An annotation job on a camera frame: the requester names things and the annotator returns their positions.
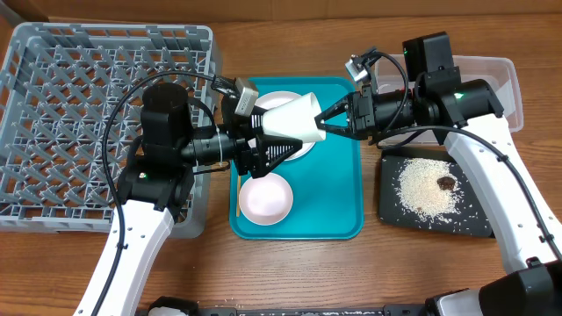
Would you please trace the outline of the clear plastic bin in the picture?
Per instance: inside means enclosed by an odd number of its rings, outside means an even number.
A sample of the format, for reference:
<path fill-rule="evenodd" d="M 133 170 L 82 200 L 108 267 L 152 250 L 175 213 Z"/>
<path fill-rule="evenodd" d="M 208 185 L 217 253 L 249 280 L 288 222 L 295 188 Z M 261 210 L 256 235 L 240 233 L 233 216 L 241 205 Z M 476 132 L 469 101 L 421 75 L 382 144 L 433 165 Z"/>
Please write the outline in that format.
<path fill-rule="evenodd" d="M 484 79 L 499 98 L 511 133 L 523 128 L 522 96 L 514 63 L 508 58 L 454 55 L 460 68 L 462 82 Z M 374 74 L 379 93 L 394 92 L 403 88 L 399 70 L 387 59 L 375 63 Z"/>

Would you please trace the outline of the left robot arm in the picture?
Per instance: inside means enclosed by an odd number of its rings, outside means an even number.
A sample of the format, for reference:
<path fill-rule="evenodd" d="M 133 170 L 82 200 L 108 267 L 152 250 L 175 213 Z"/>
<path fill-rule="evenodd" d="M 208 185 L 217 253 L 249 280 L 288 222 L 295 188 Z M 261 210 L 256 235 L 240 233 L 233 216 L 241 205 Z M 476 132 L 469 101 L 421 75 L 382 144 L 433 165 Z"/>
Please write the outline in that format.
<path fill-rule="evenodd" d="M 110 190 L 115 203 L 111 231 L 78 315 L 133 315 L 152 265 L 171 234 L 195 182 L 196 167 L 212 171 L 233 162 L 243 175 L 263 177 L 308 141 L 307 121 L 257 107 L 256 88 L 239 81 L 229 89 L 221 125 L 194 127 L 191 107 L 205 104 L 176 83 L 142 94 L 141 136 Z"/>

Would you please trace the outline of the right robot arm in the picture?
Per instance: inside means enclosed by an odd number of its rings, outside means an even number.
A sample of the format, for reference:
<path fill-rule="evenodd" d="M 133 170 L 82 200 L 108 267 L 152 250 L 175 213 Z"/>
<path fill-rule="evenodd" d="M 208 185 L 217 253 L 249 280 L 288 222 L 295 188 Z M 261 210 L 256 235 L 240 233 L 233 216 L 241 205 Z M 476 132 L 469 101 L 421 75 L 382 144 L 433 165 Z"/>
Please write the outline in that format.
<path fill-rule="evenodd" d="M 462 80 L 447 33 L 410 39 L 402 47 L 402 92 L 378 92 L 372 66 L 382 53 L 372 49 L 346 65 L 359 91 L 315 121 L 328 133 L 373 145 L 393 136 L 408 143 L 430 131 L 465 173 L 500 246 L 506 274 L 477 290 L 429 298 L 423 313 L 560 314 L 561 225 L 517 152 L 499 98 L 485 80 Z"/>

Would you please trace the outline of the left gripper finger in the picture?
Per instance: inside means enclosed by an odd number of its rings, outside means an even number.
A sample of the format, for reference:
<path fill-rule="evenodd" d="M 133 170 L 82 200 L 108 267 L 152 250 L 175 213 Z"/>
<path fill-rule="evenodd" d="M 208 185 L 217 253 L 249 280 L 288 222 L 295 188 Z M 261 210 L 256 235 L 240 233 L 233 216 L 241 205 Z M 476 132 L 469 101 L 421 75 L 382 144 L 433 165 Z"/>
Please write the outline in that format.
<path fill-rule="evenodd" d="M 252 150 L 252 176 L 266 176 L 302 146 L 303 141 L 294 138 L 257 135 L 256 147 Z"/>
<path fill-rule="evenodd" d="M 263 114 L 252 114 L 248 117 L 246 124 L 249 132 L 262 132 L 263 131 Z"/>

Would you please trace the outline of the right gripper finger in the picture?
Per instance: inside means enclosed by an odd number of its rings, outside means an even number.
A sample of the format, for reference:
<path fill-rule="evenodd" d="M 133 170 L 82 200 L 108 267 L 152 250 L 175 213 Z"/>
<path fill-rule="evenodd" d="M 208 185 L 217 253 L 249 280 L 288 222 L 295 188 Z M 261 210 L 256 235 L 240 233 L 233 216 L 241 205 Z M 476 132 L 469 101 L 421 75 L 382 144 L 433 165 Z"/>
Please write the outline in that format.
<path fill-rule="evenodd" d="M 322 110 L 318 115 L 315 116 L 315 122 L 318 126 L 324 125 L 328 120 L 344 116 L 346 120 L 349 120 L 349 98 L 343 97 L 336 101 L 334 104 L 329 106 L 326 110 Z"/>
<path fill-rule="evenodd" d="M 322 130 L 326 133 L 331 133 L 335 135 L 339 135 L 342 137 L 350 137 L 351 136 L 351 127 L 350 126 L 336 126 L 325 124 L 322 122 L 317 123 L 317 127 L 319 130 Z"/>

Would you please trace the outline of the large white plate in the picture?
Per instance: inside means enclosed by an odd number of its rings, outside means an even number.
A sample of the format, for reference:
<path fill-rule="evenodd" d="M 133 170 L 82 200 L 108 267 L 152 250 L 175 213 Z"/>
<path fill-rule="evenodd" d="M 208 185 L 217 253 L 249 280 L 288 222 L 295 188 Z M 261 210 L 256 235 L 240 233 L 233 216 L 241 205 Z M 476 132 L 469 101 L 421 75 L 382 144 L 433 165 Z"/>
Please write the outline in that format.
<path fill-rule="evenodd" d="M 282 104 L 289 103 L 300 97 L 300 94 L 290 91 L 274 91 L 267 93 L 256 100 L 256 107 L 265 110 L 276 108 Z M 314 146 L 314 143 L 304 143 L 302 148 L 287 158 L 287 161 L 294 161 L 307 154 Z"/>

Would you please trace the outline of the black tray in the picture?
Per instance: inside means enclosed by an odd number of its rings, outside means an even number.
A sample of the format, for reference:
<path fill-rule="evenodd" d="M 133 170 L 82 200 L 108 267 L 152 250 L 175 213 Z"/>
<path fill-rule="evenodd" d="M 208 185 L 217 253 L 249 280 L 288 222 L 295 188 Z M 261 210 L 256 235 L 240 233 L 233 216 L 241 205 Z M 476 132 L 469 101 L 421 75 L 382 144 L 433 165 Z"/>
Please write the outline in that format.
<path fill-rule="evenodd" d="M 398 188 L 397 175 L 399 174 L 399 168 L 403 166 L 407 158 L 425 158 L 453 164 L 451 172 L 458 177 L 459 189 L 465 195 L 464 200 L 457 203 L 457 209 L 460 213 L 452 216 L 453 222 L 451 224 L 421 223 L 414 218 L 414 215 L 405 214 L 400 209 L 400 202 L 395 191 Z M 458 164 L 445 152 L 414 147 L 386 150 L 381 156 L 379 177 L 378 216 L 383 223 L 418 230 L 464 234 L 483 238 L 494 236 L 487 216 L 476 198 L 472 186 Z"/>

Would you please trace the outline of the white paper cup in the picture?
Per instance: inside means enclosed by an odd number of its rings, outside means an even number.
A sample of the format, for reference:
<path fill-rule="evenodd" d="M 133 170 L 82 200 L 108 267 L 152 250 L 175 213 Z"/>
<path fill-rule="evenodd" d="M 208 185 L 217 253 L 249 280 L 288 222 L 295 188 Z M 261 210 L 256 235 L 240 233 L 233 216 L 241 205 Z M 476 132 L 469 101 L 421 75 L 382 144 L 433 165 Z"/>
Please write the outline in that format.
<path fill-rule="evenodd" d="M 263 114 L 263 133 L 294 138 L 304 143 L 324 141 L 327 134 L 315 121 L 315 117 L 320 113 L 321 106 L 314 93 L 305 94 L 267 110 Z"/>

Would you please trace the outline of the wooden chopstick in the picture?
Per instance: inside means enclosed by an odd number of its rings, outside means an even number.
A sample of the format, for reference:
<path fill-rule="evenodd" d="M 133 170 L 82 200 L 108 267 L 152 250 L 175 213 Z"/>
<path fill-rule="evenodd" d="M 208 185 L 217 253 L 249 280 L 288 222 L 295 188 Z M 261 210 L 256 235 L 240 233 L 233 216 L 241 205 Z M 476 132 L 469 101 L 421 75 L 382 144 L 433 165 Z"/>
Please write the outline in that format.
<path fill-rule="evenodd" d="M 236 218 L 239 218 L 241 215 L 241 206 L 240 206 L 240 192 L 241 192 L 241 176 L 237 176 L 237 189 L 236 189 Z"/>

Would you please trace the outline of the small pink plate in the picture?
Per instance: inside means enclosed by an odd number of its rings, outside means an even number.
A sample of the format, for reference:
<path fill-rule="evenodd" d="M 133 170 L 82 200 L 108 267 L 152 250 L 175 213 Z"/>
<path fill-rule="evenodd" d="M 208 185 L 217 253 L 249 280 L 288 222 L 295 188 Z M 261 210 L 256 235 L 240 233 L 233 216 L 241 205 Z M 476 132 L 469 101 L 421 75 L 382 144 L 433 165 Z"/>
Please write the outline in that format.
<path fill-rule="evenodd" d="M 264 177 L 249 178 L 241 186 L 241 213 L 253 224 L 275 225 L 289 214 L 292 205 L 292 188 L 278 174 L 269 173 Z"/>

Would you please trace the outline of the rice pile with food scrap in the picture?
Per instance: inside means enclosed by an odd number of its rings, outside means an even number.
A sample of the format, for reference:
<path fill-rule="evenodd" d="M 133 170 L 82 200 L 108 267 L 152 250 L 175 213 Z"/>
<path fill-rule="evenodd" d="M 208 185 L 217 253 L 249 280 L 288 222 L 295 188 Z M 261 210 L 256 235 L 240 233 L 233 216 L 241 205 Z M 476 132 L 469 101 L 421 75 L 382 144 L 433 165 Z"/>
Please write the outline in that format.
<path fill-rule="evenodd" d="M 421 223 L 451 224 L 464 200 L 451 162 L 407 158 L 397 175 L 400 209 Z"/>

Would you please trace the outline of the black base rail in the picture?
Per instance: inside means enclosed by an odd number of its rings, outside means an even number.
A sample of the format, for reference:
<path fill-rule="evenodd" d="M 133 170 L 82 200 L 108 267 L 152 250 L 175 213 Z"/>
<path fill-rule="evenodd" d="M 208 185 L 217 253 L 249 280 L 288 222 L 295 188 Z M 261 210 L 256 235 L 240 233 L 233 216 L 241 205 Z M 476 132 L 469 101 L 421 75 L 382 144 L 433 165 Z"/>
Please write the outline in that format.
<path fill-rule="evenodd" d="M 195 301 L 159 297 L 147 309 L 135 314 L 148 315 L 195 315 L 195 316 L 429 316 L 424 304 L 384 305 L 366 308 L 307 308 L 307 309 L 241 309 L 241 306 L 203 307 Z"/>

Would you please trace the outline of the grey dishwasher rack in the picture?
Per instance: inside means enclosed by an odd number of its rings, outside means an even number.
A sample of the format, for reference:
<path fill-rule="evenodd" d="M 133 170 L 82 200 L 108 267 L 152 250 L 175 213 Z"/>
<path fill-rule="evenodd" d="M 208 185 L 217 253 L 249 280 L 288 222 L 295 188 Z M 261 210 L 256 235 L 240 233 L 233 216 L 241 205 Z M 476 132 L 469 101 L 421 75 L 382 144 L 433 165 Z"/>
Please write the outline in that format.
<path fill-rule="evenodd" d="M 210 109 L 222 59 L 205 25 L 23 23 L 1 69 L 1 228 L 107 232 L 141 134 L 138 81 L 173 82 Z"/>

